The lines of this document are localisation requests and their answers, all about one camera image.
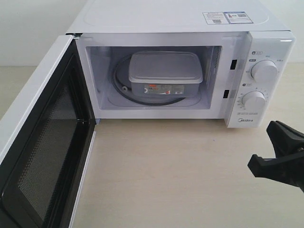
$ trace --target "microwave door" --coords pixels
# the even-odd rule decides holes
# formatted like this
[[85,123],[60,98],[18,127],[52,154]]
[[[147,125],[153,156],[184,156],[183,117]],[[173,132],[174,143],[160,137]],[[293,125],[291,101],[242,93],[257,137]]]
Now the microwave door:
[[76,43],[60,36],[0,121],[1,227],[69,226],[94,127]]

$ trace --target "timer knob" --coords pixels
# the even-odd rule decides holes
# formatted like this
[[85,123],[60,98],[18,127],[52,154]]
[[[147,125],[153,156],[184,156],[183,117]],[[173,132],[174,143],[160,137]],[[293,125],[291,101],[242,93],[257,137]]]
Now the timer knob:
[[269,82],[275,80],[278,70],[273,61],[263,60],[251,69],[251,76],[256,82]]
[[265,106],[265,97],[259,91],[253,91],[242,98],[242,104],[249,111],[258,111],[264,108]]

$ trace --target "microwave oven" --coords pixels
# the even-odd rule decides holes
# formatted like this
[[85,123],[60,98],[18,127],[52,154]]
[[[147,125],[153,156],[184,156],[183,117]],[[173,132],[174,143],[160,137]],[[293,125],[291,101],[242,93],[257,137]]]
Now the microwave oven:
[[[0,227],[72,226],[102,119],[224,119],[227,127],[258,127],[294,41],[257,0],[89,0],[0,121]],[[196,56],[197,92],[134,96],[131,62],[148,52]],[[174,62],[155,61],[162,66],[137,66],[150,66],[151,74]],[[185,62],[174,62],[179,73],[192,70]],[[138,92],[170,86],[182,95],[188,85],[172,81],[143,82]]]

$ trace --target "wall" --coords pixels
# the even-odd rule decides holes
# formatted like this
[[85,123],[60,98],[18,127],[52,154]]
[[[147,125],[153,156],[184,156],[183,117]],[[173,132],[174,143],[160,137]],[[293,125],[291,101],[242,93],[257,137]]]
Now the wall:
[[[87,0],[1,0],[0,66],[36,66]],[[291,62],[304,62],[303,0],[261,0],[297,37]]]

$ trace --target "sticker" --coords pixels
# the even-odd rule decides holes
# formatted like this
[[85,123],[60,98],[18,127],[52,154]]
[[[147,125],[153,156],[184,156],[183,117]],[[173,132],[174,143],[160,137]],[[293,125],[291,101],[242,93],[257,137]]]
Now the sticker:
[[170,84],[145,84],[145,94],[160,94],[160,95],[181,95],[184,94],[185,86],[170,85]]
[[224,12],[229,24],[252,24],[253,21],[249,18],[249,16],[241,11],[241,12]]
[[203,15],[209,25],[229,24],[223,12],[205,12]]

